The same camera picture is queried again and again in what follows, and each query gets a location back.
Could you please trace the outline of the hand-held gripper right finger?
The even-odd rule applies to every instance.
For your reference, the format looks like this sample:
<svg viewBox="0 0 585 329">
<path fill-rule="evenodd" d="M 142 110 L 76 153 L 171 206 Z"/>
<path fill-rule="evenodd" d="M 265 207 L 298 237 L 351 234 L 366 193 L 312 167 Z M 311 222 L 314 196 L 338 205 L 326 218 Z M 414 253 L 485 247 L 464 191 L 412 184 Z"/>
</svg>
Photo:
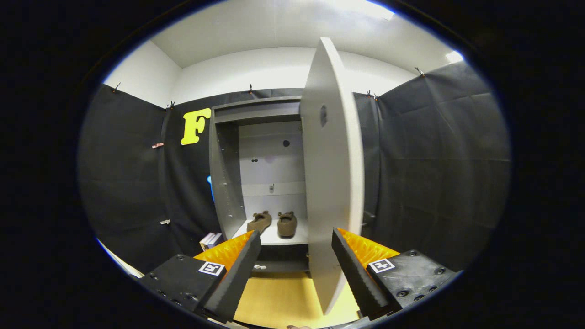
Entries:
<svg viewBox="0 0 585 329">
<path fill-rule="evenodd" d="M 397 252 L 335 228 L 331 246 L 364 317 L 370 320 L 413 308 L 459 275 L 416 249 Z"/>
</svg>

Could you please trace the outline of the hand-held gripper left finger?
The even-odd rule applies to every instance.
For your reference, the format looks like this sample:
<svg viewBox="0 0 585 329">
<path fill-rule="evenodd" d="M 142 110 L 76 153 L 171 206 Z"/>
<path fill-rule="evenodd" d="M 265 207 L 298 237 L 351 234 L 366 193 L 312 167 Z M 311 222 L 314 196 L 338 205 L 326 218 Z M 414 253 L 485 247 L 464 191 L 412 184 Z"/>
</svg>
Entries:
<svg viewBox="0 0 585 329">
<path fill-rule="evenodd" d="M 230 322 L 260 251 L 261 234 L 248 231 L 193 257 L 176 254 L 138 283 L 184 312 Z"/>
</svg>

